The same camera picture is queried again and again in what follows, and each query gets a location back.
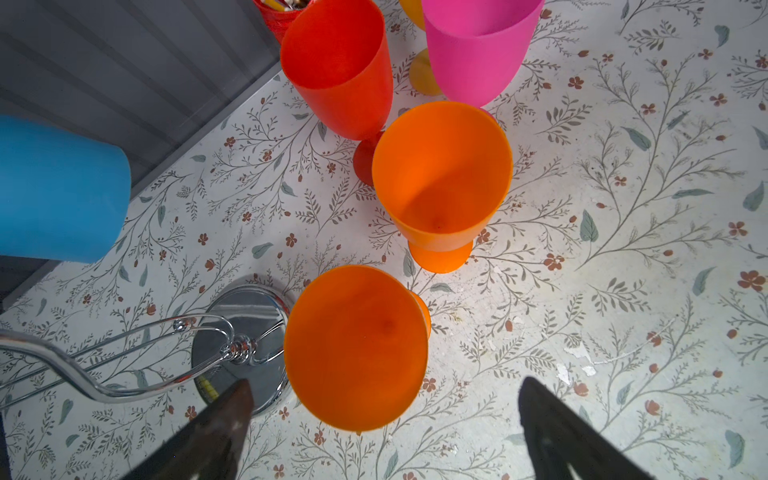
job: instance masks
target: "table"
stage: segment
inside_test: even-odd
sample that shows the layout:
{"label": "table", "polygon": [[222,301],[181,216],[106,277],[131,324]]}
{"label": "table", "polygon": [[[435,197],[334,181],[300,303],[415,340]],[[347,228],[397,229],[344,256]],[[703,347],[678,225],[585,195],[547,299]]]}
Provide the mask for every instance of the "table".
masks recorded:
{"label": "table", "polygon": [[[396,0],[380,5],[391,122],[434,99],[407,78],[423,32]],[[516,406],[529,375],[657,478],[758,478],[767,15],[766,0],[549,1],[486,107],[515,152],[510,193],[447,275],[413,263],[352,172],[355,144],[280,73],[131,202],[102,261],[60,265],[2,326],[73,351],[200,309],[235,279],[296,299],[333,266],[373,265],[432,312],[418,398],[362,435],[282,399],[253,420],[238,478],[530,478]],[[152,355],[102,380],[188,364],[188,350]],[[2,375],[29,363],[6,354]],[[203,408],[190,387],[104,406],[59,386],[3,412],[14,478],[119,478]]]}

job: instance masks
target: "plastic cup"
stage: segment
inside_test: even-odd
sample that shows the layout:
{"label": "plastic cup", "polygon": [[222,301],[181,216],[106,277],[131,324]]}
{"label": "plastic cup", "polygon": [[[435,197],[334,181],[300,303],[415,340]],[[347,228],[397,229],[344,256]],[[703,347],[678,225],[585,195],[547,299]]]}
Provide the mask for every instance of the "plastic cup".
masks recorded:
{"label": "plastic cup", "polygon": [[340,266],[318,276],[286,326],[293,391],[337,429],[364,432],[393,422],[422,386],[430,329],[425,310],[418,296],[370,266]]}
{"label": "plastic cup", "polygon": [[[280,63],[337,134],[368,140],[384,127],[392,108],[392,65],[384,15],[371,0],[316,0],[288,28]],[[356,155],[355,171],[359,162],[370,169],[371,161]]]}
{"label": "plastic cup", "polygon": [[93,263],[131,198],[119,147],[0,115],[0,255]]}
{"label": "plastic cup", "polygon": [[278,12],[277,10],[264,5],[261,0],[253,0],[253,3],[258,7],[261,12],[261,17],[264,19],[266,27],[275,35],[277,42],[282,44],[283,37],[290,27],[290,24],[296,20],[303,10],[292,10],[290,12]]}
{"label": "plastic cup", "polygon": [[413,259],[448,273],[469,258],[473,240],[504,201],[512,151],[487,112],[439,101],[407,111],[387,128],[372,172]]}
{"label": "plastic cup", "polygon": [[432,71],[453,101],[481,107],[513,79],[544,0],[422,0]]}

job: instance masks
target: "leaf print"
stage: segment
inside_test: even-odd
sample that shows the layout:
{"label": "leaf print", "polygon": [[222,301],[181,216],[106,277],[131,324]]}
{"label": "leaf print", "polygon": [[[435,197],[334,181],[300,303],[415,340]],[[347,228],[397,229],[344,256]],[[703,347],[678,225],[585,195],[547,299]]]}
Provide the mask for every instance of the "leaf print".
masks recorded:
{"label": "leaf print", "polygon": [[64,442],[64,444],[68,447],[68,446],[72,445],[72,442],[74,442],[75,440],[77,440],[79,438],[80,438],[80,435],[78,435],[77,433],[73,433],[72,435],[67,437],[67,440]]}
{"label": "leaf print", "polygon": [[584,216],[581,218],[579,234],[584,242],[594,242],[598,239],[598,226],[594,224],[592,216],[586,210],[584,210]]}
{"label": "leaf print", "polygon": [[395,450],[395,453],[392,454],[391,457],[389,457],[389,461],[386,463],[386,470],[384,471],[384,480],[388,479],[392,476],[392,473],[395,472],[395,467],[397,466],[397,450]]}
{"label": "leaf print", "polygon": [[760,182],[760,186],[756,188],[752,193],[744,197],[742,205],[750,212],[754,212],[760,207],[763,202],[763,195],[765,194],[765,188],[763,182]]}
{"label": "leaf print", "polygon": [[589,418],[589,414],[587,413],[587,410],[585,410],[583,406],[580,406],[578,408],[578,415],[581,417],[582,420],[584,420],[587,423],[587,425],[592,426],[592,420]]}
{"label": "leaf print", "polygon": [[698,197],[699,195],[706,195],[711,194],[709,190],[702,190],[700,188],[693,188],[691,190],[678,190],[675,195],[672,196],[672,198],[682,198],[682,197]]}
{"label": "leaf print", "polygon": [[147,266],[144,265],[144,272],[141,274],[141,278],[139,278],[139,286],[144,286],[147,284],[147,273],[149,273]]}
{"label": "leaf print", "polygon": [[35,316],[40,316],[41,313],[43,313],[43,310],[45,309],[45,305],[48,303],[46,299],[40,300],[40,308],[38,308],[38,314]]}
{"label": "leaf print", "polygon": [[715,32],[717,33],[717,47],[720,48],[728,41],[730,28],[725,25],[715,25]]}
{"label": "leaf print", "polygon": [[447,283],[436,283],[429,287],[429,291],[453,293],[453,290],[451,290],[451,287]]}
{"label": "leaf print", "polygon": [[629,134],[629,138],[634,142],[635,145],[637,145],[642,151],[647,151],[650,146],[650,140],[648,140],[648,137],[640,133],[639,131],[635,130],[634,128],[627,128],[622,127],[627,131]]}
{"label": "leaf print", "polygon": [[758,127],[752,126],[752,128],[755,129],[755,133],[757,134],[757,140],[760,141],[760,148],[762,150],[768,150],[768,134],[760,130]]}
{"label": "leaf print", "polygon": [[317,122],[317,133],[320,134],[320,140],[325,141],[326,133],[328,133],[328,127],[321,121]]}
{"label": "leaf print", "polygon": [[673,128],[675,128],[677,124],[683,121],[685,116],[688,115],[689,113],[690,113],[689,111],[683,110],[683,113],[677,115],[675,118],[672,119],[670,123],[667,124],[667,130],[672,130]]}
{"label": "leaf print", "polygon": [[513,445],[525,445],[525,434],[514,433],[508,437],[505,437],[504,440],[506,440],[507,442],[510,442]]}
{"label": "leaf print", "polygon": [[624,386],[623,389],[619,390],[619,393],[616,395],[616,403],[623,405],[627,401],[627,397],[629,396],[629,388],[631,386],[632,382],[629,382]]}
{"label": "leaf print", "polygon": [[714,270],[714,266],[711,266],[710,268],[707,268],[705,270],[701,270],[698,275],[696,275],[696,279],[694,280],[694,295],[699,296],[702,293],[704,293],[704,289],[707,288],[707,277],[710,275],[710,272]]}
{"label": "leaf print", "polygon": [[157,209],[157,224],[163,226],[163,219],[165,218],[165,205],[160,205]]}
{"label": "leaf print", "polygon": [[283,161],[283,155],[285,152],[281,152],[280,155],[275,157],[275,160],[272,162],[272,170],[277,170],[277,168],[280,166],[280,163]]}
{"label": "leaf print", "polygon": [[131,373],[136,376],[136,384],[140,389],[144,389],[149,386],[147,383],[147,375],[144,373],[144,370],[133,370]]}
{"label": "leaf print", "polygon": [[177,306],[176,309],[174,310],[174,312],[170,316],[179,316],[179,314],[181,313],[181,309],[184,308],[184,304],[185,303],[186,302],[184,302],[181,305]]}
{"label": "leaf print", "polygon": [[413,276],[416,273],[416,268],[413,265],[413,258],[411,252],[406,250],[406,256],[402,259],[402,272],[405,276]]}
{"label": "leaf print", "polygon": [[730,445],[730,465],[733,468],[744,458],[744,437],[732,430],[725,431],[725,440]]}
{"label": "leaf print", "polygon": [[123,248],[123,243],[125,243],[125,238],[126,237],[127,237],[127,235],[124,235],[123,238],[120,239],[120,241],[118,242],[118,246],[114,249],[115,253],[119,252],[120,249]]}
{"label": "leaf print", "polygon": [[120,265],[118,275],[120,275],[120,278],[125,280],[126,282],[130,282],[130,280],[128,279],[128,271],[125,269],[124,266]]}
{"label": "leaf print", "polygon": [[72,410],[73,406],[74,402],[72,402],[70,399],[66,399],[64,403],[61,404],[61,420],[58,421],[59,425],[64,423],[64,420],[67,419],[67,415],[69,415],[69,412]]}
{"label": "leaf print", "polygon": [[261,258],[264,256],[267,250],[270,249],[272,244],[270,242],[262,243],[261,245],[256,245],[254,248],[250,249],[251,253],[253,253],[253,258]]}
{"label": "leaf print", "polygon": [[285,195],[290,195],[291,197],[296,196],[296,194],[293,192],[293,188],[291,188],[290,185],[285,182],[282,182],[280,184],[280,189],[283,191]]}

